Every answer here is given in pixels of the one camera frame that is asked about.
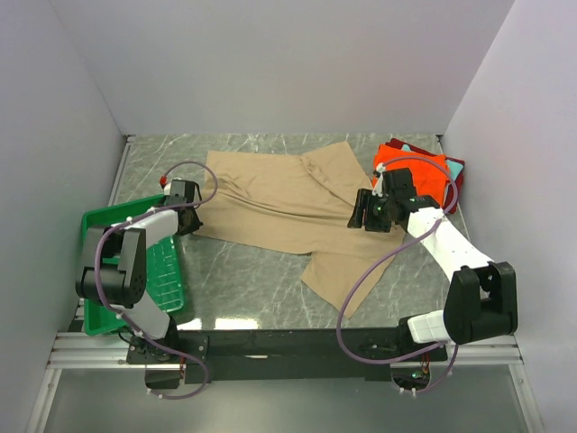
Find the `beige t shirt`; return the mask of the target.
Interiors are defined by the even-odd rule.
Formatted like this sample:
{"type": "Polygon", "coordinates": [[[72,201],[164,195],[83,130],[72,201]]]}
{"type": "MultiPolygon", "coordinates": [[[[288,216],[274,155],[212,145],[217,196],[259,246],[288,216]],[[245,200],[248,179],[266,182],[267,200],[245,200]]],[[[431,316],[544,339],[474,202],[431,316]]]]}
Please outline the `beige t shirt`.
{"type": "Polygon", "coordinates": [[[362,274],[400,247],[405,233],[347,227],[358,189],[371,183],[349,143],[302,155],[216,152],[198,214],[204,237],[281,253],[308,254],[301,280],[336,309],[362,274]]]}

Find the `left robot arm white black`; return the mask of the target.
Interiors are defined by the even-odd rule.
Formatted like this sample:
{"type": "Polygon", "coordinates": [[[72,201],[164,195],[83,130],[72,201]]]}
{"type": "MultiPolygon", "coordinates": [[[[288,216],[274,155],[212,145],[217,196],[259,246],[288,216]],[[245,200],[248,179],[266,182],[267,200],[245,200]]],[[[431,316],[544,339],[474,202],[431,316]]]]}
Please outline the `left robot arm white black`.
{"type": "Polygon", "coordinates": [[[184,304],[174,239],[201,227],[192,203],[197,183],[173,180],[162,195],[87,212],[76,277],[85,301],[85,331],[96,336],[128,325],[150,336],[148,351],[159,362],[180,350],[169,314],[184,304]]]}

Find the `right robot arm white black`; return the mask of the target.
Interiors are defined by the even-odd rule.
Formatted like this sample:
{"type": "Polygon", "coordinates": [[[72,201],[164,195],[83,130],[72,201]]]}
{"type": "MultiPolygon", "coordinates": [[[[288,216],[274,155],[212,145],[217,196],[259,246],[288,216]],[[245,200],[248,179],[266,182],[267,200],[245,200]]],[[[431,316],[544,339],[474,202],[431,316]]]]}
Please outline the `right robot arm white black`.
{"type": "Polygon", "coordinates": [[[373,189],[359,189],[349,228],[387,233],[394,225],[417,239],[450,282],[442,309],[407,319],[396,337],[400,356],[415,360],[427,343],[463,345],[517,331],[517,278],[507,262],[480,252],[429,195],[419,195],[410,169],[376,169],[373,189]]]}

